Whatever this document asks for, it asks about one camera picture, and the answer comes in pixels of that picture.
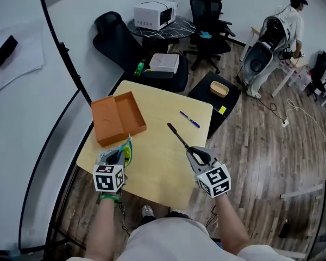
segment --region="paper sheet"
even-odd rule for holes
[[[45,63],[42,50],[43,20],[37,19],[0,30],[0,47],[12,35],[18,42],[0,67],[0,89],[17,77],[40,69]]]

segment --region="microwave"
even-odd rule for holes
[[[165,0],[144,2],[134,7],[135,26],[158,31],[175,20],[177,7]]]

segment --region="wooden floor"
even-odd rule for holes
[[[236,84],[235,76],[241,68],[239,56],[242,47],[230,43],[231,52],[221,56],[218,62],[220,76]],[[178,49],[187,48],[180,44]],[[195,56],[187,56],[190,65]],[[196,71],[191,71],[183,95],[207,74],[214,70],[202,62]],[[287,85],[272,98],[270,94],[283,78],[276,70],[262,86],[261,101],[278,107],[276,113],[285,119],[286,110],[291,108],[287,99],[302,107],[321,126],[326,134],[326,105],[321,108],[314,98],[307,97],[293,85]],[[326,141],[318,126],[302,111],[289,111],[289,125],[281,127],[281,120],[266,109],[258,100],[242,93],[235,109],[218,131],[207,141],[221,162],[225,163],[231,175],[232,190],[229,197],[242,219],[254,243],[271,245],[278,249],[305,252],[316,227],[316,213],[319,200],[315,194],[280,200],[282,193],[296,191],[321,184],[326,179]],[[86,243],[87,233],[97,211],[98,193],[94,190],[90,174],[79,170],[66,202],[61,229],[81,244]],[[167,208],[148,202],[137,196],[124,193],[126,205],[126,225],[135,229],[141,219],[141,207],[150,203],[157,217],[167,214]],[[211,216],[213,200],[195,189],[190,204],[185,211],[193,219],[206,224]],[[126,241],[126,233],[121,229],[122,214],[117,209],[116,255],[121,252]],[[291,224],[289,237],[278,238],[278,234],[288,219]],[[217,238],[217,224],[208,227],[212,237]],[[73,247],[73,254],[82,256],[84,252]]]

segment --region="blue marker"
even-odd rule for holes
[[[180,113],[182,115],[184,115],[192,124],[194,124],[197,128],[200,128],[200,125],[198,125],[196,122],[194,122],[194,120],[192,120],[191,118],[189,118],[185,113],[183,113],[182,111],[180,111]]]

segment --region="green bottle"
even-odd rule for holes
[[[138,77],[141,75],[144,64],[145,64],[145,60],[141,60],[141,62],[138,64],[138,66],[136,67],[136,70],[134,72],[135,77]]]

